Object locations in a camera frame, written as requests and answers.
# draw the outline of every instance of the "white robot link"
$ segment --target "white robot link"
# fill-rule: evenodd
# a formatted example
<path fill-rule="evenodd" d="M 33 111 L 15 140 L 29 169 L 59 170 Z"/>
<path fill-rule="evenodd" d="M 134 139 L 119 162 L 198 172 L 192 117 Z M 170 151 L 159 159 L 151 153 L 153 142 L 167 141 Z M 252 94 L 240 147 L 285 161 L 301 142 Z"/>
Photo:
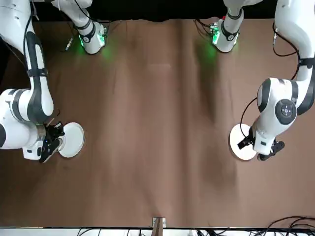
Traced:
<path fill-rule="evenodd" d="M 224 0 L 228 7 L 225 20 L 212 25 L 213 44 L 222 52 L 229 52 L 235 44 L 235 37 L 243 19 L 242 6 L 256 4 L 259 0 Z M 298 70 L 295 81 L 268 78 L 257 93 L 259 117 L 251 127 L 236 125 L 229 141 L 234 154 L 249 160 L 258 152 L 258 159 L 267 160 L 284 148 L 276 136 L 285 132 L 296 117 L 308 111 L 315 95 L 315 0 L 278 0 L 274 25 L 277 35 L 285 39 L 296 50 Z M 233 12 L 239 11 L 239 18 Z"/>
<path fill-rule="evenodd" d="M 74 22 L 87 53 L 94 54 L 104 46 L 100 39 L 103 26 L 91 21 L 84 9 L 91 0 L 50 2 Z M 54 104 L 47 85 L 43 49 L 32 26 L 29 0 L 1 1 L 0 19 L 0 37 L 24 55 L 31 84 L 30 89 L 7 89 L 0 95 L 0 149 L 22 148 L 26 159 L 41 163 L 56 151 L 64 157 L 75 156 L 84 142 L 82 127 L 77 123 L 44 125 Z"/>

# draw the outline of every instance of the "circular white base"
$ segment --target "circular white base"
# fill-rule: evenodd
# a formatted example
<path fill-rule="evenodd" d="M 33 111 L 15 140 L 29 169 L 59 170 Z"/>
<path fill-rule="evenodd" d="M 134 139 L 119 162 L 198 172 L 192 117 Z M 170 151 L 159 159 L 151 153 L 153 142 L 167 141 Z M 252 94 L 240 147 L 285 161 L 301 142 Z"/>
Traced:
<path fill-rule="evenodd" d="M 78 154 L 84 143 L 84 131 L 78 123 L 69 123 L 63 127 L 65 133 L 60 137 L 63 144 L 59 147 L 58 151 L 63 157 L 74 157 Z"/>
<path fill-rule="evenodd" d="M 245 135 L 248 135 L 250 127 L 246 124 L 242 124 L 242 130 Z M 233 127 L 233 129 L 230 132 L 230 146 L 234 154 L 245 161 L 251 160 L 255 155 L 256 151 L 252 149 L 252 145 L 248 145 L 241 150 L 238 148 L 237 144 L 244 139 L 244 135 L 241 132 L 240 124 L 237 124 Z"/>

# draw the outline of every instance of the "brown table surface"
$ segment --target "brown table surface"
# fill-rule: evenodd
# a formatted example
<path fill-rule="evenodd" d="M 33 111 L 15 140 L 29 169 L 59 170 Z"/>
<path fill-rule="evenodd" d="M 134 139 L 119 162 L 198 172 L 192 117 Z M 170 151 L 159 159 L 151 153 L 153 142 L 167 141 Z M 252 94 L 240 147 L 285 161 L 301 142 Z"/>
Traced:
<path fill-rule="evenodd" d="M 296 57 L 272 51 L 272 20 L 245 20 L 233 51 L 220 54 L 192 20 L 112 23 L 108 45 L 85 54 L 65 23 L 42 23 L 49 86 L 59 119 L 86 141 L 72 159 L 39 164 L 0 151 L 1 226 L 265 227 L 315 215 L 315 109 L 279 136 L 285 149 L 242 162 L 231 128 L 268 77 L 289 79 Z M 280 53 L 291 48 L 278 40 Z M 28 88 L 11 57 L 1 85 Z M 259 112 L 252 105 L 244 122 Z"/>

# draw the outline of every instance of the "green led light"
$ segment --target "green led light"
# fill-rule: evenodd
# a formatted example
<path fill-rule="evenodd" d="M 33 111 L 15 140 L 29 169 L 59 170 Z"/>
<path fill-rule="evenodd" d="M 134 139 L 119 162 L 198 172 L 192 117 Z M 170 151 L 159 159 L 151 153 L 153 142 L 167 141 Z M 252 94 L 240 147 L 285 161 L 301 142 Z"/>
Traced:
<path fill-rule="evenodd" d="M 82 39 L 81 39 L 81 37 L 80 37 L 80 36 L 79 36 L 79 39 L 80 39 L 80 42 L 81 42 L 81 46 L 82 46 L 82 47 L 84 47 L 84 46 L 83 46 Z"/>
<path fill-rule="evenodd" d="M 238 37 L 238 33 L 237 33 L 237 35 L 235 36 L 235 41 L 234 41 L 234 45 L 236 44 L 236 41 L 237 41 L 237 37 Z"/>
<path fill-rule="evenodd" d="M 219 32 L 219 31 L 217 31 L 217 32 L 212 36 L 212 43 L 213 43 L 214 45 L 217 44 L 217 42 L 218 42 L 218 40 L 219 40 L 219 37 L 220 37 L 220 32 Z"/>
<path fill-rule="evenodd" d="M 84 47 L 83 41 L 82 41 L 82 39 L 81 39 L 80 36 L 79 36 L 79 39 L 80 39 L 80 42 L 81 42 L 81 46 Z M 104 37 L 104 35 L 98 34 L 98 35 L 97 35 L 97 39 L 98 39 L 98 41 L 99 41 L 99 43 L 100 43 L 101 46 L 104 46 L 104 45 L 105 45 L 105 37 Z"/>
<path fill-rule="evenodd" d="M 98 34 L 97 38 L 98 38 L 98 41 L 99 41 L 100 45 L 104 46 L 105 45 L 105 37 L 104 37 L 104 35 Z"/>

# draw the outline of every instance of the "black background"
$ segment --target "black background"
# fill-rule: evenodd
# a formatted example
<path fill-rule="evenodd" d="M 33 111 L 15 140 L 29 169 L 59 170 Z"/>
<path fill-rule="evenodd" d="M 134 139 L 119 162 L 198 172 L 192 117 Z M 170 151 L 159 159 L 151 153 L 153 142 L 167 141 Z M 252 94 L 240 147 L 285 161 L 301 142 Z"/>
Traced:
<path fill-rule="evenodd" d="M 256 5 L 244 7 L 245 18 L 274 18 L 276 0 L 264 0 Z M 35 3 L 40 21 L 64 21 L 67 17 L 49 2 Z M 92 18 L 98 20 L 138 20 L 165 21 L 169 19 L 222 18 L 226 14 L 223 0 L 94 0 L 88 7 Z M 8 49 L 0 43 L 0 81 L 3 76 Z"/>

